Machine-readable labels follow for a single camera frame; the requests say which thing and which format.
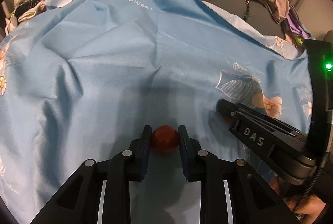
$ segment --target metal screw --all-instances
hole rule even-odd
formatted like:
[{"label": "metal screw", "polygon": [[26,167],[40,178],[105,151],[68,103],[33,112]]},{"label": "metal screw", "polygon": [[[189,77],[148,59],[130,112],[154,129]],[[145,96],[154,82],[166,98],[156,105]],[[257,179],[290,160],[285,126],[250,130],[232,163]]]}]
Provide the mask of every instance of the metal screw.
[{"label": "metal screw", "polygon": [[92,159],[88,159],[84,162],[84,165],[86,167],[91,167],[93,164],[94,164],[94,160],[92,160]]},{"label": "metal screw", "polygon": [[206,150],[200,150],[200,151],[198,151],[198,155],[200,155],[200,156],[207,156],[208,152]]},{"label": "metal screw", "polygon": [[132,151],[131,150],[124,150],[123,156],[131,156],[131,155],[132,155]]},{"label": "metal screw", "polygon": [[236,164],[241,166],[241,167],[244,167],[246,165],[246,161],[244,159],[238,159],[236,161]]}]

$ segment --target light blue fabric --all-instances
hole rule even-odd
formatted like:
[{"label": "light blue fabric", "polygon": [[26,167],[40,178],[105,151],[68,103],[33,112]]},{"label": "light blue fabric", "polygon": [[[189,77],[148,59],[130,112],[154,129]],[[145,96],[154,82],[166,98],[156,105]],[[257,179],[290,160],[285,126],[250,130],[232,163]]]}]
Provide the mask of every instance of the light blue fabric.
[{"label": "light blue fabric", "polygon": [[[145,124],[184,124],[219,158],[247,158],[215,111],[222,98],[258,108],[262,90],[272,116],[308,130],[306,53],[287,60],[200,0],[73,0],[21,24],[8,45],[0,195],[20,224],[84,160],[127,149]],[[178,151],[151,154],[131,190],[134,224],[199,223],[200,184],[185,181]]]}]

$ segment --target red tomato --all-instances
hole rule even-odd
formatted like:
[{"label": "red tomato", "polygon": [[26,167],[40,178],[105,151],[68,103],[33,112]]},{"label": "red tomato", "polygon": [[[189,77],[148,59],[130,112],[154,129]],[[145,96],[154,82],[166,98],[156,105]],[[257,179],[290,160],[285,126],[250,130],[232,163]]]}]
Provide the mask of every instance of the red tomato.
[{"label": "red tomato", "polygon": [[231,118],[223,117],[223,119],[224,119],[228,124],[231,124],[231,123],[232,123],[232,119],[231,119]]},{"label": "red tomato", "polygon": [[178,142],[178,132],[169,125],[160,126],[150,137],[150,146],[159,154],[172,153]]}]

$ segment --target das logo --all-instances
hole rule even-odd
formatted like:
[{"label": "das logo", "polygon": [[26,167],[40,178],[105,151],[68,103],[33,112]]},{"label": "das logo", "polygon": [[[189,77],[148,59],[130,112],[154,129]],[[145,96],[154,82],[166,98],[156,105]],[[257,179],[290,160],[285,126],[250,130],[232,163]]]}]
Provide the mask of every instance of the das logo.
[{"label": "das logo", "polygon": [[248,127],[246,127],[244,130],[244,135],[248,136],[250,139],[252,139],[252,141],[256,142],[257,145],[262,146],[264,144],[263,142],[265,139],[262,137],[258,137],[257,139],[257,133],[255,132],[250,136],[250,132],[251,130]]}]

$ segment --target purple cloth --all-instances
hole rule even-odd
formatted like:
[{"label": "purple cloth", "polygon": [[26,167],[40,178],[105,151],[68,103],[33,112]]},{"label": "purple cloth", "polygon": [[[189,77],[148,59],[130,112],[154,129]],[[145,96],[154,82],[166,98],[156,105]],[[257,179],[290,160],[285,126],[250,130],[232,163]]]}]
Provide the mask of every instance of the purple cloth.
[{"label": "purple cloth", "polygon": [[299,21],[298,14],[293,6],[290,6],[290,10],[288,13],[288,16],[285,20],[285,24],[287,27],[287,30],[292,31],[294,34],[296,34],[299,37],[302,37],[303,39],[308,39],[311,37],[302,26],[301,21]]}]

